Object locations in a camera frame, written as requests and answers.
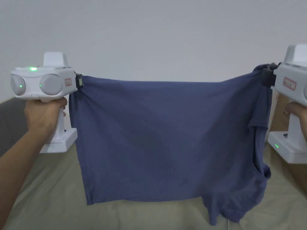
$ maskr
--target hand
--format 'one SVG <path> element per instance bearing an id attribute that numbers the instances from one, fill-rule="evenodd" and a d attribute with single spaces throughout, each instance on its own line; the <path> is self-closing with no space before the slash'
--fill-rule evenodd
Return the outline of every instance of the hand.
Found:
<path id="1" fill-rule="evenodd" d="M 287 104 L 286 111 L 298 116 L 300 119 L 302 133 L 305 137 L 305 140 L 307 141 L 307 108 L 298 103 L 291 102 Z"/>
<path id="2" fill-rule="evenodd" d="M 27 101 L 25 116 L 27 118 L 28 129 L 46 134 L 48 137 L 56 127 L 60 108 L 65 108 L 65 105 L 67 105 L 66 98 L 47 103 L 38 100 Z"/>

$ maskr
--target blue t-shirt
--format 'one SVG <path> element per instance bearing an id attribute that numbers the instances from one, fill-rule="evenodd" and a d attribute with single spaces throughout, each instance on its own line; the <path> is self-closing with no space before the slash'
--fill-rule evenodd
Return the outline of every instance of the blue t-shirt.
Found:
<path id="1" fill-rule="evenodd" d="M 83 77 L 69 97 L 87 204 L 202 196 L 238 222 L 264 194 L 271 89 L 262 69 L 224 82 Z"/>

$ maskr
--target label sticker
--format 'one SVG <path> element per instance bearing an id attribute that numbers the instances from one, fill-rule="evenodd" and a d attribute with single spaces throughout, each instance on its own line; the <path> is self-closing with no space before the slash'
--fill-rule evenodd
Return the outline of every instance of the label sticker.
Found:
<path id="1" fill-rule="evenodd" d="M 296 88 L 296 82 L 291 80 L 291 79 L 289 79 L 289 78 L 287 78 L 287 77 L 284 78 L 283 85 L 286 86 L 287 88 L 293 90 L 293 91 Z"/>
<path id="2" fill-rule="evenodd" d="M 65 79 L 65 86 L 71 86 L 72 85 L 72 79 L 71 78 L 66 78 Z"/>

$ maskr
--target white plastic casing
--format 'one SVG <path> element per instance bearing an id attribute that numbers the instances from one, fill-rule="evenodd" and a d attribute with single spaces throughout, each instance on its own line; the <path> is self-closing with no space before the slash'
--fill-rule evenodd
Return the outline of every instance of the white plastic casing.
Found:
<path id="1" fill-rule="evenodd" d="M 289 46 L 284 62 L 274 74 L 278 92 L 307 106 L 307 44 Z M 290 115 L 288 132 L 270 132 L 268 142 L 288 163 L 307 163 L 307 143 L 294 114 Z"/>
<path id="2" fill-rule="evenodd" d="M 11 76 L 15 96 L 24 100 L 49 102 L 77 91 L 76 74 L 68 66 L 66 55 L 61 52 L 47 52 L 44 54 L 43 67 L 18 67 L 11 72 Z M 77 137 L 75 128 L 64 130 L 64 114 L 61 109 L 57 127 L 41 153 L 66 152 Z"/>

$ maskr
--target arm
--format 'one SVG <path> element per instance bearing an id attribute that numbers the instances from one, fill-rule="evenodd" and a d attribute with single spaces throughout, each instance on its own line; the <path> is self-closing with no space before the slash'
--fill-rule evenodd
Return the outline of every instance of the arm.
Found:
<path id="1" fill-rule="evenodd" d="M 27 101 L 25 115 L 29 131 L 0 158 L 0 229 L 40 150 L 55 129 L 59 109 L 66 104 L 65 98 L 49 103 Z"/>

